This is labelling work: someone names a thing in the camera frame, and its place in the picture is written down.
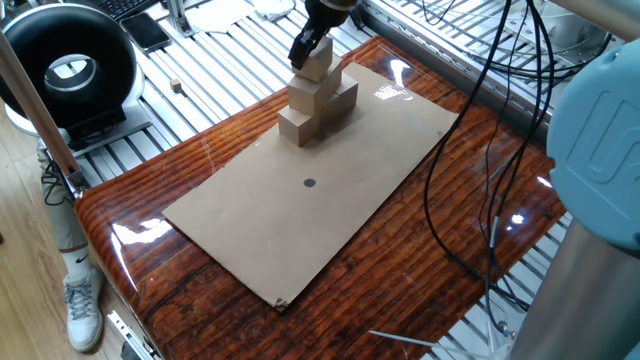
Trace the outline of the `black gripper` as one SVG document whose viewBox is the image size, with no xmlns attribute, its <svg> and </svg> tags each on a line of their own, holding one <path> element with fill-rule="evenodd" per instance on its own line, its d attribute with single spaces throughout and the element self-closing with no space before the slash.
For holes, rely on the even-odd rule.
<svg viewBox="0 0 640 360">
<path fill-rule="evenodd" d="M 334 40 L 345 40 L 345 34 L 337 26 L 346 21 L 349 12 L 355 9 L 357 4 L 358 0 L 306 0 L 308 20 L 294 39 L 288 55 L 292 67 L 300 70 L 304 66 L 310 53 L 328 30 Z"/>
</svg>

